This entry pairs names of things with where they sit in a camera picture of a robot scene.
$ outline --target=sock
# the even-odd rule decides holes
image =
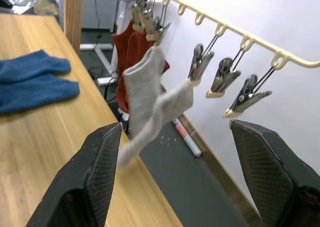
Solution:
[[[79,84],[46,73],[0,86],[0,114],[29,110],[77,96]]]
[[[39,50],[18,58],[0,60],[0,82],[20,82],[45,73],[67,73],[70,69],[67,59],[56,58]]]
[[[151,116],[153,105],[162,91],[160,80],[164,67],[162,51],[152,46],[139,63],[123,72],[132,136],[140,132]]]
[[[160,95],[154,103],[150,119],[142,130],[119,151],[117,165],[120,167],[128,165],[150,141],[157,137],[163,125],[191,108],[193,102],[193,87],[188,80],[176,89]]]
[[[122,76],[122,73],[125,69],[126,65],[126,58],[127,58],[127,51],[128,51],[128,44],[129,38],[132,35],[134,29],[132,28],[134,21],[131,19],[128,27],[120,34],[113,34],[113,42],[116,48],[116,54],[118,56],[118,75],[119,77]]]
[[[154,42],[147,41],[146,32],[134,32],[129,39],[126,61],[123,70],[126,70],[136,65],[145,55],[145,53],[154,45]],[[169,64],[165,62],[163,73],[170,68]],[[119,108],[129,113],[129,100],[127,96],[127,89],[123,76],[120,76],[118,86],[116,89],[116,100]]]

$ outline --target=wooden post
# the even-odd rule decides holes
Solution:
[[[64,34],[77,54],[80,53],[83,0],[64,0]]]

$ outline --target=blue sock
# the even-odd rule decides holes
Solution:
[[[0,60],[0,82],[14,83],[29,80],[45,73],[67,73],[70,62],[39,50],[18,58]]]
[[[79,84],[46,73],[38,77],[0,84],[0,114],[29,110],[79,94]]]

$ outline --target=gray sock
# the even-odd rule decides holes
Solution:
[[[119,151],[117,165],[128,165],[132,158],[157,137],[163,125],[183,114],[193,103],[193,87],[188,80],[176,89],[160,95],[154,103],[151,117],[142,130]]]
[[[136,136],[151,116],[161,94],[161,75],[165,58],[159,47],[152,46],[136,65],[123,72],[128,95],[130,133]]]

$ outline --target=drying rack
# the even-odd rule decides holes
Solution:
[[[236,27],[233,24],[227,23],[226,21],[218,19],[217,17],[215,17],[211,14],[207,14],[207,13],[199,10],[198,8],[192,6],[188,3],[185,3],[182,0],[164,0],[163,4],[165,6],[167,6],[170,1],[174,1],[179,4],[179,7],[178,7],[178,15],[179,16],[184,14],[186,8],[196,12],[194,23],[197,26],[201,25],[201,23],[203,22],[203,20],[205,18],[216,22],[217,27],[215,29],[215,34],[218,36],[218,38],[221,37],[225,33],[226,30],[230,30],[238,35],[243,36],[243,39],[240,44],[240,47],[242,48],[243,52],[248,51],[252,47],[253,44],[258,44],[258,45],[260,45],[270,51],[273,51],[274,57],[271,61],[271,66],[273,66],[275,70],[282,69],[286,65],[286,63],[289,61],[296,63],[302,67],[306,67],[306,68],[320,67],[320,60],[313,61],[313,62],[304,60],[304,59],[302,59],[302,58],[300,58],[300,57],[298,57],[298,56],[296,56],[296,55],[294,55],[294,54],[292,54],[282,48],[275,46],[272,43],[269,43],[269,42],[259,38],[258,36],[254,35],[252,33],[249,33],[239,27]]]

